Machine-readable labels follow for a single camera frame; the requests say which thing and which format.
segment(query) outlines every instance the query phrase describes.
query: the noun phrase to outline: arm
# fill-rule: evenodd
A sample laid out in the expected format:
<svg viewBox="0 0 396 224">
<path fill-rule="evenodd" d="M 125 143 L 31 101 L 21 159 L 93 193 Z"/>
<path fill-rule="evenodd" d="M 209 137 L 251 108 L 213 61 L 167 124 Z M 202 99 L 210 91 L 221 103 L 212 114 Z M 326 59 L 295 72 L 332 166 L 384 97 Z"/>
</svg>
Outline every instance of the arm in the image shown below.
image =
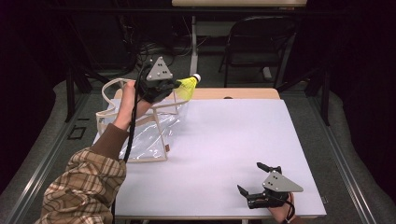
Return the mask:
<svg viewBox="0 0 396 224">
<path fill-rule="evenodd" d="M 143 116 L 152 104 L 147 101 L 141 100 L 137 104 L 137 117 Z M 120 104 L 119 114 L 109 130 L 118 129 L 117 134 L 109 135 L 106 131 L 102 134 L 101 138 L 91 147 L 91 150 L 97 154 L 117 160 L 120 155 L 122 144 L 128 137 L 126 132 L 129 128 L 132 118 L 132 111 L 134 109 L 134 81 L 125 84 L 122 90 L 122 98 Z"/>
<path fill-rule="evenodd" d="M 137 116 L 151 104 L 140 101 Z M 123 89 L 119 114 L 92 146 L 75 153 L 66 171 L 53 181 L 44 194 L 41 218 L 36 223 L 111 223 L 108 209 L 126 176 L 119 160 L 120 150 L 129 136 L 127 129 L 134 108 L 134 81 Z"/>
</svg>

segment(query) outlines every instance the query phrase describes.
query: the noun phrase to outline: table surface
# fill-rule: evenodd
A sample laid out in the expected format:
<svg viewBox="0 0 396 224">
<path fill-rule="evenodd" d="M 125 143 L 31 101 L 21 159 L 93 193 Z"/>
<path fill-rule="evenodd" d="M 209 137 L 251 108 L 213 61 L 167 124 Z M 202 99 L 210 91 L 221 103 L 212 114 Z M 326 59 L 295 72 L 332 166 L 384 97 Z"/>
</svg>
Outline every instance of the table surface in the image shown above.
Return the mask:
<svg viewBox="0 0 396 224">
<path fill-rule="evenodd" d="M 305 7 L 306 0 L 172 0 L 174 7 Z"/>
<path fill-rule="evenodd" d="M 226 96 L 234 99 L 223 100 Z M 266 209 L 248 209 L 236 186 L 263 191 L 268 174 L 256 162 L 280 165 L 284 176 L 304 188 L 294 194 L 297 215 L 326 215 L 288 109 L 275 90 L 201 88 L 194 99 L 182 108 L 168 161 L 127 164 L 116 217 L 269 217 Z"/>
</svg>

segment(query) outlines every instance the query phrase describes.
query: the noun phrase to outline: chair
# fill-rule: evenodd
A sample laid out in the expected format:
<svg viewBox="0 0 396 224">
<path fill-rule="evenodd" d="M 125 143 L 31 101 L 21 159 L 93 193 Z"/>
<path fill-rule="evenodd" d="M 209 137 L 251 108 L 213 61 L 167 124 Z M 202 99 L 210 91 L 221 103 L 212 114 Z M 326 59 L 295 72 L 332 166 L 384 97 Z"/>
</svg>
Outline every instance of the chair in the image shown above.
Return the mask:
<svg viewBox="0 0 396 224">
<path fill-rule="evenodd" d="M 219 72 L 225 63 L 224 88 L 231 67 L 277 67 L 274 88 L 288 40 L 294 35 L 296 22 L 290 17 L 248 17 L 238 21 L 230 31 Z"/>
</svg>

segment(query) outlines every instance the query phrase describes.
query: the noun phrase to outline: gray floor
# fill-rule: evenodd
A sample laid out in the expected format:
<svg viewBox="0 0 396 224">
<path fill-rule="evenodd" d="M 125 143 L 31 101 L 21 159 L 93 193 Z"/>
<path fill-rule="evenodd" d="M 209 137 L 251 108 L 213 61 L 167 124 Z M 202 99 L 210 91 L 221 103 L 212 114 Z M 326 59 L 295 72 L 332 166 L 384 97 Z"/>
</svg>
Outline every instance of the gray floor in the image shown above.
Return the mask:
<svg viewBox="0 0 396 224">
<path fill-rule="evenodd" d="M 203 80 L 199 87 L 222 87 L 218 73 L 220 55 L 201 51 L 198 71 Z M 190 57 L 176 57 L 169 67 L 176 77 L 189 73 Z M 241 81 L 240 71 L 233 71 L 231 82 Z M 248 80 L 262 80 L 260 73 L 250 71 Z M 127 77 L 134 78 L 136 71 Z M 39 217 L 41 197 L 45 187 L 59 175 L 68 158 L 88 146 L 95 134 L 94 112 L 103 108 L 101 84 L 91 80 L 91 94 L 79 94 L 78 112 L 69 123 L 66 116 L 65 83 L 54 88 L 57 101 L 51 116 L 38 137 L 21 169 L 0 196 L 0 223 L 32 223 Z M 230 87 L 270 87 L 269 83 L 230 84 Z M 330 99 L 330 127 L 318 116 L 318 99 L 306 98 L 304 83 L 282 92 L 304 154 L 317 183 L 319 193 L 326 199 L 326 217 L 309 223 L 396 223 L 396 208 L 389 197 L 376 185 L 350 142 L 341 100 L 334 94 Z M 74 139 L 85 128 L 81 139 Z M 264 220 L 263 223 L 274 223 Z"/>
</svg>

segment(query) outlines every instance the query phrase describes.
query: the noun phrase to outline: plaid shirt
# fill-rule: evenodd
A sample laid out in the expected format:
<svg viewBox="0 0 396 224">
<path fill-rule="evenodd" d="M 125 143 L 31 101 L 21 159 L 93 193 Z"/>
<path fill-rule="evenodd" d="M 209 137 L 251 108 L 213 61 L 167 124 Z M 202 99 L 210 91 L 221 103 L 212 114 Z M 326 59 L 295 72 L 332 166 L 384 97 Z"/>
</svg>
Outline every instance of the plaid shirt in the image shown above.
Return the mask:
<svg viewBox="0 0 396 224">
<path fill-rule="evenodd" d="M 110 141 L 115 133 L 107 132 Z M 124 161 L 95 154 L 88 147 L 82 149 L 72 156 L 64 174 L 47 188 L 36 223 L 111 223 L 109 207 L 125 176 Z"/>
</svg>

